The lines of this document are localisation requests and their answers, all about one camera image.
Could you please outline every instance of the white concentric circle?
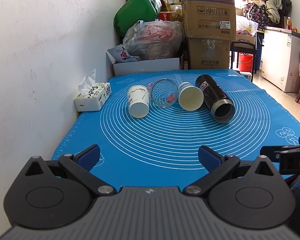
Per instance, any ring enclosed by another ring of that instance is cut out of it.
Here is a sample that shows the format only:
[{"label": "white concentric circle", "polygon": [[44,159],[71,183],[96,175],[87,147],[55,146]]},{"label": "white concentric circle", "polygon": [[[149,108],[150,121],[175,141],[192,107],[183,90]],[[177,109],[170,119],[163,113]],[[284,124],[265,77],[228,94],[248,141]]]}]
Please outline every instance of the white concentric circle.
[{"label": "white concentric circle", "polygon": [[103,155],[100,153],[100,158],[99,158],[99,161],[97,162],[97,164],[96,165],[94,165],[93,167],[95,168],[95,167],[98,167],[98,166],[100,166],[102,163],[104,163],[105,162],[105,158],[103,157]]},{"label": "white concentric circle", "polygon": [[261,145],[270,128],[266,105],[254,91],[233,81],[214,76],[214,80],[232,98],[235,116],[228,124],[217,123],[207,108],[195,112],[183,110],[178,101],[171,107],[150,104],[149,114],[136,119],[128,111],[127,90],[130,86],[147,86],[160,78],[195,84],[196,74],[165,75],[130,84],[113,94],[102,109],[101,129],[122,153],[151,165],[198,170],[198,149],[207,145],[216,152],[232,153],[244,158]]}]

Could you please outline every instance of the tissue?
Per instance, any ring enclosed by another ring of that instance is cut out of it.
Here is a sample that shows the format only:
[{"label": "tissue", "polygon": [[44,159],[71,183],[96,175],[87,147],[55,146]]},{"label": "tissue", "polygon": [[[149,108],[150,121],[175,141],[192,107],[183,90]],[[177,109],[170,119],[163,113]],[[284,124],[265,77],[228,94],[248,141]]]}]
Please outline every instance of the tissue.
[{"label": "tissue", "polygon": [[88,95],[90,89],[96,84],[96,69],[92,70],[88,75],[86,75],[80,85],[78,86],[79,92],[86,96]]}]

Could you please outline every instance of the black thermos bottle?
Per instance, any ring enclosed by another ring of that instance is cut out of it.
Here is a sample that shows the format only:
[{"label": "black thermos bottle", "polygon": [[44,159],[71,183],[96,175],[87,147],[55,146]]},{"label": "black thermos bottle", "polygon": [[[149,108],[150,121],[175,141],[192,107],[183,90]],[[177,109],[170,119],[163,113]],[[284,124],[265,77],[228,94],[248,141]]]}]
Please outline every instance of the black thermos bottle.
[{"label": "black thermos bottle", "polygon": [[235,113],[234,103],[223,92],[218,84],[209,75],[201,75],[195,81],[196,87],[204,94],[204,102],[210,109],[211,116],[219,123],[229,122]]}]

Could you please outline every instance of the gray gripper base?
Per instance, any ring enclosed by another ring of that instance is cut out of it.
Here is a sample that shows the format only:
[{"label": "gray gripper base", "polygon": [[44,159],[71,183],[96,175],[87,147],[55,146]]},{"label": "gray gripper base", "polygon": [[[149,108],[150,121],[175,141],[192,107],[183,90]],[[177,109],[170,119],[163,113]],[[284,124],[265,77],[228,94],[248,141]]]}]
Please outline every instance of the gray gripper base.
[{"label": "gray gripper base", "polygon": [[218,219],[199,197],[177,187],[123,187],[100,197],[76,222],[54,230],[14,227],[0,240],[296,240],[286,226],[253,231]]}]

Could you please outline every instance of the blue silicone baking mat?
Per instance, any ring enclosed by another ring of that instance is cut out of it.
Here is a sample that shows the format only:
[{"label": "blue silicone baking mat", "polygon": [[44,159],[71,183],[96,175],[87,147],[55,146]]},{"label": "blue silicone baking mat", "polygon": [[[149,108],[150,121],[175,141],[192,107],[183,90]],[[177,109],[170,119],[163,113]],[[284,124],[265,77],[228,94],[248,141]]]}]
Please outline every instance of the blue silicone baking mat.
[{"label": "blue silicone baking mat", "polygon": [[[183,110],[150,104],[142,119],[130,116],[127,91],[132,85],[148,86],[158,79],[195,84],[209,74],[234,101],[236,113],[219,124],[207,108]],[[98,112],[80,115],[55,150],[52,159],[78,153],[98,144],[101,157],[91,173],[117,190],[121,186],[179,186],[180,190],[207,171],[198,161],[198,149],[254,160],[264,145],[298,144],[300,123],[264,90],[233,70],[188,70],[132,74],[109,80],[112,95]]]}]

